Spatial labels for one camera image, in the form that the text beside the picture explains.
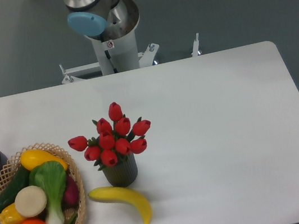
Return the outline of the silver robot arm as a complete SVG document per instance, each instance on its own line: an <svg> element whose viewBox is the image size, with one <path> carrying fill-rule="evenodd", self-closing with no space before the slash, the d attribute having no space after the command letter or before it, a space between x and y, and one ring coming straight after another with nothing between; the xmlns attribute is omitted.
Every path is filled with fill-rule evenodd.
<svg viewBox="0 0 299 224"><path fill-rule="evenodd" d="M68 26L99 42L122 38L139 23L139 11L132 0L64 0L69 10Z"/></svg>

